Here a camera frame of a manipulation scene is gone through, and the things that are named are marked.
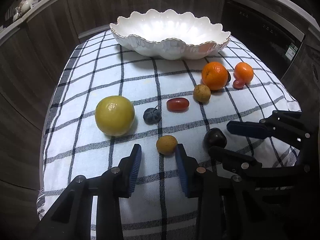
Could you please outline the dark purple plum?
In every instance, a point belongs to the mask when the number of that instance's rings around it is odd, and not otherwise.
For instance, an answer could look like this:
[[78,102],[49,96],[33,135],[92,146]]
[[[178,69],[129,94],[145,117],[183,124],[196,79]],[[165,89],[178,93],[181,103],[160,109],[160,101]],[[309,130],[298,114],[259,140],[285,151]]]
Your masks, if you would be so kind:
[[212,147],[225,148],[227,138],[219,128],[211,128],[204,136],[203,145],[205,150]]

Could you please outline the red cherry tomato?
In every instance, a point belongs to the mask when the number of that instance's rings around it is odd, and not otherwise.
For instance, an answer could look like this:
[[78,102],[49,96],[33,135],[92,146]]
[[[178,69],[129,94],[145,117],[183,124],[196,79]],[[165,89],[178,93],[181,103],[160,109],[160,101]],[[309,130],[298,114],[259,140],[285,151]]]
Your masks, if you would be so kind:
[[189,107],[189,101],[186,98],[173,98],[167,101],[167,109],[172,112],[182,112]]
[[243,89],[244,86],[245,86],[245,82],[242,79],[235,79],[233,82],[234,89]]

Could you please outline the dark grape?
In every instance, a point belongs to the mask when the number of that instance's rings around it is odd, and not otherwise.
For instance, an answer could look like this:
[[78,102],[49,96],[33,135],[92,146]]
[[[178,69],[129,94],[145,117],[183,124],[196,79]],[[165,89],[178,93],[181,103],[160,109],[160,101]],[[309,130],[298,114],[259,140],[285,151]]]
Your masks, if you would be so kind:
[[227,83],[229,83],[231,81],[231,75],[230,75],[230,72],[227,71],[227,74],[228,74],[228,79],[227,79]]

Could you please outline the smaller orange mandarin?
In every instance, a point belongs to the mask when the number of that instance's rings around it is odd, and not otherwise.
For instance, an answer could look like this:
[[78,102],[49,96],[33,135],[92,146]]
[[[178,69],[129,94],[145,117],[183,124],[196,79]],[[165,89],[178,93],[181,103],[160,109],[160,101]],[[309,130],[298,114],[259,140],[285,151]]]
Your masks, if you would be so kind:
[[234,76],[237,79],[242,79],[245,84],[248,84],[254,76],[253,68],[245,62],[239,62],[234,69]]

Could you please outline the tan longan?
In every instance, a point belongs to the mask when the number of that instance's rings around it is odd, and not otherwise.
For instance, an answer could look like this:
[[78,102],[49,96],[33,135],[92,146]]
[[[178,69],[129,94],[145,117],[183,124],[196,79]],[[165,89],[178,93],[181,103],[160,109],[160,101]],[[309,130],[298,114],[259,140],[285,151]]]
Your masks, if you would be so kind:
[[164,135],[156,142],[157,151],[162,155],[173,154],[178,142],[172,135]]
[[193,97],[198,102],[207,103],[211,97],[211,90],[206,85],[196,85],[193,91]]

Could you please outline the larger orange mandarin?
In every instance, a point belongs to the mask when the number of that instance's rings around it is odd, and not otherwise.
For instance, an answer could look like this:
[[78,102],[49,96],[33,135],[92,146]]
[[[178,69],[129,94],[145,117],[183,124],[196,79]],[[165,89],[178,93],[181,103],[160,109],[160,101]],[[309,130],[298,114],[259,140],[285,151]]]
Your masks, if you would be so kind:
[[210,90],[220,90],[227,84],[228,71],[221,63],[210,62],[203,67],[201,79]]

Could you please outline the dark blue plum with stem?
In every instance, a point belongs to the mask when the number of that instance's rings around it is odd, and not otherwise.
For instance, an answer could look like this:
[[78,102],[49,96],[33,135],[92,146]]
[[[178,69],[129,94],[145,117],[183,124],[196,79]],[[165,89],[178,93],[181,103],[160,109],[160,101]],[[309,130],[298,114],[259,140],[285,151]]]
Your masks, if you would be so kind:
[[146,124],[157,124],[161,120],[161,112],[157,107],[151,107],[145,110],[143,119]]

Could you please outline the green apple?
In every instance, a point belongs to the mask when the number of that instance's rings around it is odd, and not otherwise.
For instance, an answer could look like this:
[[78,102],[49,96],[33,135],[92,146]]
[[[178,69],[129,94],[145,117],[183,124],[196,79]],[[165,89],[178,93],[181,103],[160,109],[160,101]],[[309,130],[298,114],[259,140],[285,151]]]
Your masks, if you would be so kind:
[[119,137],[127,133],[135,120],[131,101],[123,96],[108,96],[95,109],[97,127],[108,136]]

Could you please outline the built-in black dishwasher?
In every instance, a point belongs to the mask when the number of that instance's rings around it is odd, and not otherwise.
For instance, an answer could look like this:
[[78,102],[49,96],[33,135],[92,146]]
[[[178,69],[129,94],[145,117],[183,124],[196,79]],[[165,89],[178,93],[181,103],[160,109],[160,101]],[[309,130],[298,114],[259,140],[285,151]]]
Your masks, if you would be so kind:
[[295,25],[255,3],[225,0],[221,23],[279,79],[288,71],[305,37]]

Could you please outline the white blue checked cloth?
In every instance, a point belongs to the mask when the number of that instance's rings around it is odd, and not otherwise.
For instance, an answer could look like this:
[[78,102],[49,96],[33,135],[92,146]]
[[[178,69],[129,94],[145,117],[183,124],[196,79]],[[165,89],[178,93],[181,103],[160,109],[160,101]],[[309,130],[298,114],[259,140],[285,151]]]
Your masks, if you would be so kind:
[[[193,91],[210,62],[222,64],[229,73],[238,63],[247,63],[253,80],[242,89],[228,82],[207,103],[199,103]],[[121,137],[106,136],[95,123],[97,104],[113,95],[129,99],[135,108],[135,121]],[[167,61],[122,47],[110,31],[99,33],[74,49],[53,95],[44,127],[37,213],[43,217],[76,176],[100,176],[140,144],[135,191],[120,200],[125,239],[193,239],[197,200],[184,196],[175,158],[159,154],[157,140],[175,137],[188,155],[209,168],[203,148],[208,130],[225,131],[231,120],[257,122],[274,110],[299,111],[300,105],[236,38],[216,55]]]

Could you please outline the white scalloped ceramic bowl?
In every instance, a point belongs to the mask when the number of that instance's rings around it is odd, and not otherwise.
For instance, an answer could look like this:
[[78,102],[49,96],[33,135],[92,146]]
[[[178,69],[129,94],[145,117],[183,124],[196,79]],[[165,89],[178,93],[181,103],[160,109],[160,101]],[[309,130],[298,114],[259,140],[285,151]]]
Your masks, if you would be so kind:
[[172,9],[150,9],[144,14],[134,11],[128,18],[119,16],[110,29],[122,47],[166,60],[202,59],[223,50],[231,39],[231,32],[223,31],[222,24]]

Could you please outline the white teapot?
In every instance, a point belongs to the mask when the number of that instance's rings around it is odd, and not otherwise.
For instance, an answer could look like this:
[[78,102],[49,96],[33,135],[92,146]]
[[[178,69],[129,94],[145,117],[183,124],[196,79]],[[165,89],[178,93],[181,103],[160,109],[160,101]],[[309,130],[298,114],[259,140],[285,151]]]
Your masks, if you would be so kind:
[[21,0],[20,3],[14,7],[14,14],[12,21],[15,22],[21,18],[25,13],[32,9],[37,2],[34,0]]

